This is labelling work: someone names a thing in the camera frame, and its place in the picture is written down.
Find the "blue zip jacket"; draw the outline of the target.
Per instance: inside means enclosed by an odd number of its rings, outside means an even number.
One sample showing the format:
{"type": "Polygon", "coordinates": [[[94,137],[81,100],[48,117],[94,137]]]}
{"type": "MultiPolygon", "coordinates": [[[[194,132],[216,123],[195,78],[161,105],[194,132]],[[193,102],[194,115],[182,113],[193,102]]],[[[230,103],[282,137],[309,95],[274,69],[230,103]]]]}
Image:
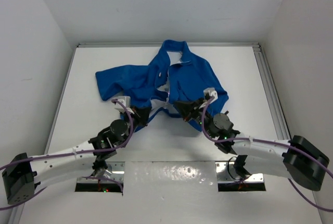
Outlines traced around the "blue zip jacket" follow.
{"type": "Polygon", "coordinates": [[[148,65],[118,66],[95,77],[103,101],[123,92],[136,107],[150,107],[153,100],[195,101],[206,88],[215,88],[218,99],[207,110],[214,116],[228,100],[209,62],[192,53],[185,41],[165,40],[148,65]]]}

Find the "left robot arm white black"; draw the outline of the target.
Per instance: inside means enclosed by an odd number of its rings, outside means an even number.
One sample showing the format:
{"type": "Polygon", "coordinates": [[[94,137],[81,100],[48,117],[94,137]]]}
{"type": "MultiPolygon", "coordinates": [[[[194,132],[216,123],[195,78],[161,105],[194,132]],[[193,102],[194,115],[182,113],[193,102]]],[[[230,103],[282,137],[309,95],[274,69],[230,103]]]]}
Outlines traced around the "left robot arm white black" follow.
{"type": "Polygon", "coordinates": [[[47,155],[16,155],[1,168],[8,208],[30,200],[36,190],[71,178],[96,176],[107,169],[106,160],[127,145],[138,127],[148,123],[151,107],[128,108],[96,137],[79,145],[47,155]]]}

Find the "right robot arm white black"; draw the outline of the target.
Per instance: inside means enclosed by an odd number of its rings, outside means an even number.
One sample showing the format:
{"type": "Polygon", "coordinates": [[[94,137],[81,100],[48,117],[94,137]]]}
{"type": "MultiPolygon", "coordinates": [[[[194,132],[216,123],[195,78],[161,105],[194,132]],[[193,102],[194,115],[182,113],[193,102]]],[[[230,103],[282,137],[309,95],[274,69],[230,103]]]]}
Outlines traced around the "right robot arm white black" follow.
{"type": "Polygon", "coordinates": [[[246,178],[255,173],[293,180],[312,191],[320,191],[329,158],[306,138],[295,135],[290,140],[260,140],[233,128],[226,113],[211,115],[210,99],[176,101],[183,120],[193,120],[207,139],[225,154],[236,155],[230,175],[246,178]]]}

